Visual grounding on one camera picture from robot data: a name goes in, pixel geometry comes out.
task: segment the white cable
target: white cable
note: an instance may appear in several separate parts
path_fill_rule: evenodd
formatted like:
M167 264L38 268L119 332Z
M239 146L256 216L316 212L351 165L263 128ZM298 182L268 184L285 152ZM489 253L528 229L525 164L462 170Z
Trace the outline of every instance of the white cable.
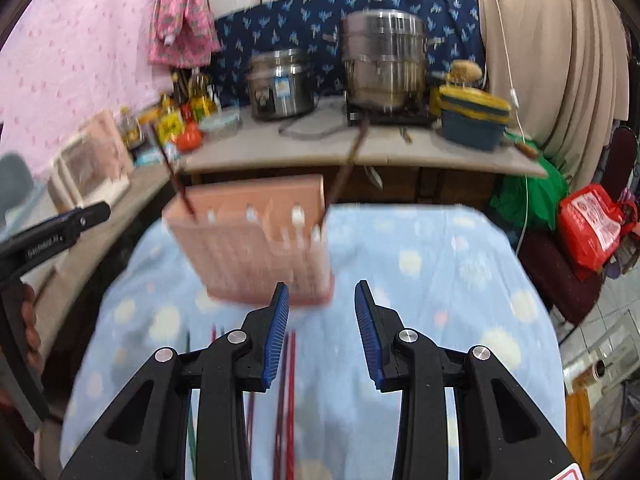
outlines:
M502 43L504 44L504 53L507 58L507 70L509 72L509 83L511 85L511 90L509 90L509 94L511 97L511 101L513 102L513 107L516 110L516 120L518 121L518 127L520 128L520 135L522 136L522 142L526 142L527 139L524 136L524 130L522 129L522 124L520 123L520 117L518 115L518 108L520 108L520 103L518 102L518 95L516 94L516 89L513 86L513 77L511 76L511 61L509 60L509 49L507 48L507 36L504 33L504 22L502 21L502 10L500 9L500 2L498 0L495 0L495 5L498 7L498 17L500 18L500 30L502 31ZM520 234L520 240L518 240L518 245L516 246L516 255L520 253L520 247L522 245L522 241L524 240L524 234L527 230L527 223L529 221L529 177L527 177L527 175L524 176L524 187L525 187L525 194L526 194L524 225L522 227L522 233Z

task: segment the yellow and blue container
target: yellow and blue container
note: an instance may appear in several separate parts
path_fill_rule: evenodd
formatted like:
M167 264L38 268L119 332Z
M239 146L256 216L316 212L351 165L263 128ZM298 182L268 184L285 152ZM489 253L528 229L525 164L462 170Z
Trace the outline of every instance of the yellow and blue container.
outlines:
M492 152L511 119L511 105L477 88L440 87L442 132L445 139Z

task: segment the red plastic bag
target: red plastic bag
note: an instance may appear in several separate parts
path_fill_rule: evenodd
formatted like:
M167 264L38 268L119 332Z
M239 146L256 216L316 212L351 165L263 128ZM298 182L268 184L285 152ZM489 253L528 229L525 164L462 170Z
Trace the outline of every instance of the red plastic bag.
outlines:
M632 221L625 221L622 206L631 208ZM600 270L637 222L636 205L614 203L600 184L590 184L562 200L558 233L578 265L576 276L586 279L590 271Z

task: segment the navy blue patterned fabric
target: navy blue patterned fabric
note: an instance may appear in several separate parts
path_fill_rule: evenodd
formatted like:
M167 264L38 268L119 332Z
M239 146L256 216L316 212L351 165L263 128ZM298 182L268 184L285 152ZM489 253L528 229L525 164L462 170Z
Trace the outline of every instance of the navy blue patterned fabric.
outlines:
M247 61L253 54L281 48L308 52L318 92L342 92L340 49L322 35L337 32L343 17L365 9L416 14L425 21L428 38L446 38L444 44L428 50L430 70L447 71L455 59L470 59L484 67L477 0L278 0L216 20L222 51L205 70L220 92L220 101L248 104Z

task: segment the pink plastic basket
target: pink plastic basket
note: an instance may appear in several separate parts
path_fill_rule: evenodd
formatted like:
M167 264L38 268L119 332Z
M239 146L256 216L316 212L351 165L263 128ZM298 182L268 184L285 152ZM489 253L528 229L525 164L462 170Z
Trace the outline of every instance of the pink plastic basket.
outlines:
M187 188L196 210L176 196L162 218L209 295L268 305L278 282L291 306L323 305L334 294L321 175L245 180Z

